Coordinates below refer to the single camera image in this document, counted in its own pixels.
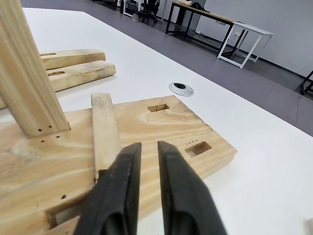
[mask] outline white desk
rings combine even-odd
[[[57,93],[64,111],[90,108],[91,92],[120,103],[172,95],[172,81],[190,85],[195,94],[179,99],[238,150],[205,180],[228,234],[309,235],[313,157],[302,146],[312,137],[86,13],[25,12],[40,52],[97,48],[116,64],[115,76]],[[0,121],[10,119],[0,111]],[[138,234],[164,234],[161,209],[139,222]]]
[[[239,56],[242,56],[244,58],[246,58],[242,64],[239,64],[233,60],[230,60],[224,56],[222,56],[222,52],[224,51],[226,45],[227,45],[227,41],[229,39],[229,37],[231,36],[231,33],[234,31],[235,27],[240,27],[244,30],[246,30],[246,33],[244,35],[244,37],[242,38],[241,42],[239,43],[239,46],[237,47],[236,51],[235,51],[235,54],[239,55]],[[246,39],[246,36],[247,34],[249,33],[249,31],[252,31],[252,32],[255,32],[259,35],[259,37],[257,38],[255,44],[252,46],[250,52],[248,53],[248,55],[244,55],[242,53],[239,53],[239,49],[242,45],[242,43],[244,42],[244,40]],[[260,28],[257,28],[257,27],[254,27],[252,25],[249,25],[249,24],[245,24],[245,23],[239,23],[239,22],[234,22],[234,25],[228,35],[228,38],[226,39],[225,43],[223,44],[223,47],[220,51],[220,53],[218,54],[217,58],[218,59],[222,59],[222,60],[225,60],[235,66],[238,66],[239,68],[243,68],[246,64],[246,62],[248,61],[248,59],[252,60],[254,63],[259,59],[260,57],[260,54],[262,53],[263,49],[266,47],[266,45],[268,44],[269,40],[272,38],[272,36],[274,35],[274,33],[271,33],[271,32],[268,32],[268,31],[265,31],[263,29],[260,29]],[[268,37],[266,43],[264,44],[264,46],[262,47],[261,51],[259,52],[259,54],[257,55],[257,57],[255,59],[251,59],[250,56],[251,54],[253,53],[254,49],[256,48],[256,46],[258,45],[259,41],[261,40],[262,37]]]

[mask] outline mortise hole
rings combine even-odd
[[[40,56],[45,56],[45,55],[56,55],[57,53],[46,53],[46,54],[40,54]]]
[[[84,209],[85,200],[85,197],[79,198],[78,200],[74,200],[74,202],[63,205],[60,204],[57,207],[52,208],[50,211],[47,211],[46,213],[50,229],[81,215]]]
[[[205,151],[207,150],[210,150],[212,149],[212,147],[210,145],[208,145],[207,142],[205,141],[202,141],[200,143],[197,143],[187,149],[185,149],[185,151],[189,154],[189,156],[191,158],[201,154],[201,153],[204,153]]]
[[[48,76],[54,76],[54,75],[59,75],[59,74],[63,74],[65,73],[64,71],[57,71],[57,72],[52,72],[52,73],[48,73]]]
[[[157,112],[165,109],[169,109],[170,107],[167,106],[167,104],[159,104],[156,106],[149,106],[148,109],[150,112]]]

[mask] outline office chair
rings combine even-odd
[[[159,0],[147,0],[141,4],[143,6],[143,20],[151,18],[153,19],[154,23],[157,22],[156,14],[158,12],[158,7],[160,6]]]

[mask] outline desk leg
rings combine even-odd
[[[235,28],[234,25],[233,25],[232,27],[229,27],[229,30],[228,30],[228,32],[227,32],[227,37],[224,38],[224,42],[223,42],[223,44],[221,45],[219,54],[218,54],[218,56],[217,56],[218,59],[221,57],[221,55],[222,55],[222,53],[223,53],[223,51],[224,51],[224,49],[225,49],[225,47],[226,47],[226,45],[227,45],[227,41],[228,41],[228,39],[230,38],[231,33],[233,32],[234,28]]]
[[[235,50],[236,50],[236,48],[238,46],[238,43],[240,42],[241,38],[243,37],[245,31],[246,31],[245,29],[242,30],[242,32],[241,32],[241,34],[240,34],[240,36],[239,36],[235,46],[233,47],[233,50],[231,50],[230,56],[232,56],[234,54],[234,52],[235,52]]]
[[[192,17],[194,16],[194,12],[191,12],[191,15],[190,15],[190,18],[189,18],[189,22],[188,22],[188,26],[187,26],[187,30],[185,32],[185,35],[188,34],[188,31],[189,31],[189,27],[190,27],[190,24],[191,24],[191,20],[192,20]]]
[[[261,49],[261,51],[260,51],[260,53],[258,54],[258,56],[255,58],[255,60],[253,60],[254,63],[259,59],[259,57],[260,57],[260,55],[261,55],[263,49],[266,47],[266,45],[268,44],[268,42],[269,42],[269,40],[270,40],[271,38],[272,38],[272,36],[270,36],[270,37],[268,38],[267,42],[264,44],[264,46],[263,46],[263,48]]]
[[[168,17],[168,21],[167,21],[167,25],[166,25],[166,30],[165,33],[167,34],[168,32],[168,28],[170,27],[170,23],[171,23],[171,19],[172,19],[172,14],[173,14],[173,9],[174,9],[174,5],[172,4],[171,6],[171,11],[170,11],[170,15]]]
[[[221,52],[224,51],[225,46],[227,45],[227,41],[228,41],[228,39],[230,38],[230,35],[231,35],[232,31],[234,30],[234,28],[235,28],[234,25],[230,25],[230,26],[229,26],[228,31],[227,31],[227,33],[226,33],[226,35],[225,35],[225,37],[224,37],[224,41],[223,41],[223,43],[221,44],[220,50],[217,52],[218,55],[221,54]]]
[[[244,42],[244,40],[246,39],[246,36],[247,36],[247,34],[248,34],[248,33],[249,33],[249,30],[247,30],[247,31],[246,31],[246,34],[244,35],[244,38],[241,40],[241,42],[240,42],[239,46],[237,47],[236,52],[238,52],[238,51],[239,51],[239,49],[240,49],[240,47],[241,47],[242,43]]]
[[[256,48],[256,46],[258,45],[260,39],[262,38],[262,34],[260,34],[260,36],[258,37],[258,39],[256,40],[255,44],[253,45],[253,47],[251,48],[249,54],[246,56],[244,62],[240,65],[240,68],[242,69],[245,66],[245,63],[247,62],[247,60],[250,58],[251,54],[253,53],[254,49]]]

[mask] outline wooden plank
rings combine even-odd
[[[0,95],[27,137],[69,130],[18,0],[0,0]]]
[[[168,108],[148,109],[154,106]],[[175,145],[202,179],[227,165],[236,153],[175,96],[114,104],[113,108],[121,147],[142,142],[140,219],[161,206],[157,141]],[[94,186],[92,110],[65,115],[71,131],[31,140],[25,139],[15,122],[0,124],[0,221],[11,221],[0,223],[0,234],[18,234],[19,224],[33,224],[30,214],[53,211]],[[193,147],[195,156],[190,156],[187,151]],[[46,224],[36,231],[26,228],[23,234],[44,231]]]
[[[99,170],[110,167],[121,150],[121,144],[110,94],[92,93],[91,108],[95,180],[98,180]]]
[[[115,65],[101,60],[47,71],[55,92],[99,80],[115,73]],[[0,99],[0,109],[4,108],[6,105]]]
[[[41,53],[40,56],[46,70],[106,60],[104,52],[97,49],[51,51]]]

